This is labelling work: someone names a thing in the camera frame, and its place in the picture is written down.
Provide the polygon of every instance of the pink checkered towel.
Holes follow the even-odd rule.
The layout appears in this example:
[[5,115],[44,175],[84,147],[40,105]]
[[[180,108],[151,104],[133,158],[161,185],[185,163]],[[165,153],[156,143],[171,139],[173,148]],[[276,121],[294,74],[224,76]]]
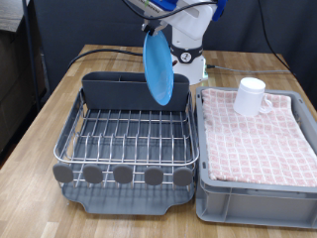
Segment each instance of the pink checkered towel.
[[316,155],[304,138],[288,96],[267,95],[268,114],[234,111],[236,91],[202,91],[209,177],[266,184],[317,186]]

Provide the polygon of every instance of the plate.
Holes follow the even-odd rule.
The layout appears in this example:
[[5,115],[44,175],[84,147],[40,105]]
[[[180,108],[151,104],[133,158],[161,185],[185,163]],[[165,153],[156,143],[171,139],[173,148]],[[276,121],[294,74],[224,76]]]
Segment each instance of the plate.
[[156,102],[165,106],[172,95],[174,73],[170,49],[164,34],[146,36],[143,48],[143,65],[148,88]]

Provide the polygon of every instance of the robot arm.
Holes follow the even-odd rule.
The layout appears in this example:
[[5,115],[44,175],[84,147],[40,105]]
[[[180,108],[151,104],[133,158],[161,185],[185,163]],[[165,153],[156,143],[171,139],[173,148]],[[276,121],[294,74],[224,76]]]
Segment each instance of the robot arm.
[[[129,0],[151,17],[163,16],[184,6],[210,0]],[[202,55],[202,39],[209,23],[217,21],[226,5],[227,0],[218,0],[218,4],[200,5],[188,8],[172,16],[160,20],[163,29],[167,24],[172,26],[172,41],[170,46],[172,60],[178,64],[173,68],[174,73],[185,75],[190,84],[196,84],[208,78],[205,73],[205,58]]]

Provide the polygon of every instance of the gray wall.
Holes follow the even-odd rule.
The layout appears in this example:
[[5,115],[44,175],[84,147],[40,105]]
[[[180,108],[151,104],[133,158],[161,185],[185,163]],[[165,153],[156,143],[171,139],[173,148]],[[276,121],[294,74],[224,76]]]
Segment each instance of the gray wall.
[[[267,34],[283,54],[300,84],[317,107],[317,1],[261,0]],[[142,19],[121,0],[35,0],[52,89],[68,63],[85,44],[139,46]],[[164,30],[170,39],[170,29]],[[204,49],[268,53],[258,0],[230,0],[223,17],[211,23]]]

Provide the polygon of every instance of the wooden table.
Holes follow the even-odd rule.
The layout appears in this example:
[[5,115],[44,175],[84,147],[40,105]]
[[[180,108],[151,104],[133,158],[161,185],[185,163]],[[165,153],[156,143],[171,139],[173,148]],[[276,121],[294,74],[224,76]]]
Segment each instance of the wooden table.
[[[86,46],[82,52],[110,48]],[[119,48],[142,52],[140,48]],[[283,69],[268,54],[205,52],[207,62],[239,69]],[[314,230],[203,222],[195,201],[174,206],[164,216],[93,215],[82,205],[68,204],[53,177],[53,147],[80,79],[90,71],[143,71],[142,58],[100,53],[76,62],[0,171],[0,237],[317,237]],[[207,86],[237,87],[249,73],[209,69]],[[290,73],[252,74],[269,89],[297,91],[315,120],[317,113]]]

